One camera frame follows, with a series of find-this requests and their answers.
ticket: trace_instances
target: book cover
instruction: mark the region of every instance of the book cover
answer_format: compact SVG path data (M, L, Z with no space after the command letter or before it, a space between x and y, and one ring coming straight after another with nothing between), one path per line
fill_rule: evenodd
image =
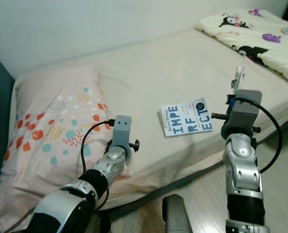
M161 116L166 137L213 130L204 98L182 104L162 105Z

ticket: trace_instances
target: floor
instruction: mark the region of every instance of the floor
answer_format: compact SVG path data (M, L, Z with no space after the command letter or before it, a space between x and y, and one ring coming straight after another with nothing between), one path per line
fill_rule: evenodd
M288 130L284 132L283 148L276 163L262 175L266 225L271 233L288 233ZM257 148L259 167L264 167L276 148L273 137ZM225 167L220 166L191 184L170 194L185 200L194 233L224 233L228 217L226 207ZM112 233L164 233L162 198L159 197L131 214L112 223Z

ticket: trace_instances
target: patterned pillowcase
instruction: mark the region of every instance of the patterned pillowcase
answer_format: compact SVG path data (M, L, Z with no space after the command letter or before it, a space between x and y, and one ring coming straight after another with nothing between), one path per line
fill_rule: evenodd
M18 224L44 195L82 173L82 139L92 125L107 120L98 69L91 65L40 72L16 88L16 102L16 126L0 176L1 232ZM110 139L108 125L88 135L87 168L103 156Z

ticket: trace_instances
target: white bed sheet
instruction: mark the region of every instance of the white bed sheet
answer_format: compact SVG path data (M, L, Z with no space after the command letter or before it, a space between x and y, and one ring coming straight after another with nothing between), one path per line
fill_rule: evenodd
M100 65L101 87L110 116L131 116L130 139L140 141L140 150L129 164L132 177L112 185L104 208L134 201L222 159L223 121L213 119L213 131L209 133L165 138L157 112L162 104L204 97L210 113L225 113L226 94L232 93L230 82L236 66L246 66L243 88L260 90L262 105L279 124L288 121L288 81L194 29L44 69L87 63ZM32 74L19 77L15 86ZM14 93L11 107L10 132L16 115ZM263 113L255 125L262 125L258 140L274 131Z

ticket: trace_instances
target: blanket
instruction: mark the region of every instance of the blanket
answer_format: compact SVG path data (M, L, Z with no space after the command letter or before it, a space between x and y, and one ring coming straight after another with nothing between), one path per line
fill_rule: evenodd
M265 10L250 9L205 17L195 27L288 79L287 21Z

